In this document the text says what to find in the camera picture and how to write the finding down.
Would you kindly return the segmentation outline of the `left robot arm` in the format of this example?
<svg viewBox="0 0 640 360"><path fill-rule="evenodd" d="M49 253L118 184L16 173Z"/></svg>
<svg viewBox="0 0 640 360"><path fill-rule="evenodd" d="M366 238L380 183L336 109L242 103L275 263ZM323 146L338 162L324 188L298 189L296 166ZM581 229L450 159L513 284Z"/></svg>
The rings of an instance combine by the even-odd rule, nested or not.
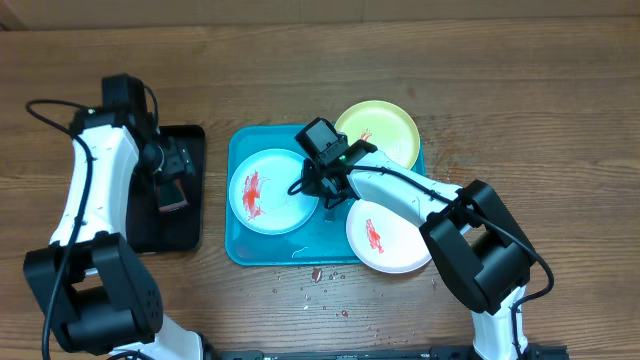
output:
<svg viewBox="0 0 640 360"><path fill-rule="evenodd" d="M212 359L206 337L172 320L144 253L202 240L206 141L197 125L163 126L152 90L120 74L97 107L65 128L74 169L49 244L25 256L44 314L43 342L112 359Z"/></svg>

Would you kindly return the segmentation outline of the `pink and green sponge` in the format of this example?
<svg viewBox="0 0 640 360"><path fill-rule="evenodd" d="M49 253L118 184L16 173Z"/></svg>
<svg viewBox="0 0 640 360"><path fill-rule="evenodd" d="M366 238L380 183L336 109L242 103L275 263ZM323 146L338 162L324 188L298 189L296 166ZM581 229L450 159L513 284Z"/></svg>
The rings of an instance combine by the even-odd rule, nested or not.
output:
<svg viewBox="0 0 640 360"><path fill-rule="evenodd" d="M179 210L188 205L181 182L176 179L156 188L158 210L163 213Z"/></svg>

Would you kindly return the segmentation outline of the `light blue plate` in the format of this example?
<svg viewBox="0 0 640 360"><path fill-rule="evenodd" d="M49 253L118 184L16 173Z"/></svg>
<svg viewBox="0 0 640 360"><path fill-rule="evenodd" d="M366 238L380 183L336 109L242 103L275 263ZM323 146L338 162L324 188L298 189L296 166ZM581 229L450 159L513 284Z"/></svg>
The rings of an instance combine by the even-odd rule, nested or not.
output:
<svg viewBox="0 0 640 360"><path fill-rule="evenodd" d="M240 223L264 235L280 235L302 226L318 199L289 188L301 178L304 158L286 149L259 151L242 161L228 185L231 210Z"/></svg>

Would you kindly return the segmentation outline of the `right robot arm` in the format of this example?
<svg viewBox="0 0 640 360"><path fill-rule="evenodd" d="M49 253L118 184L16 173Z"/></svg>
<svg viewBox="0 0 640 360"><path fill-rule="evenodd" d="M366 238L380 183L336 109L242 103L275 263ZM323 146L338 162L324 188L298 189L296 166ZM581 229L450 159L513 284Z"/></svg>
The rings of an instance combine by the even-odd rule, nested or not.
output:
<svg viewBox="0 0 640 360"><path fill-rule="evenodd" d="M416 226L445 285L472 312L476 355L524 358L520 306L538 260L489 185L431 180L364 141L299 144L307 158L291 194L321 197L328 208L348 198L373 202Z"/></svg>

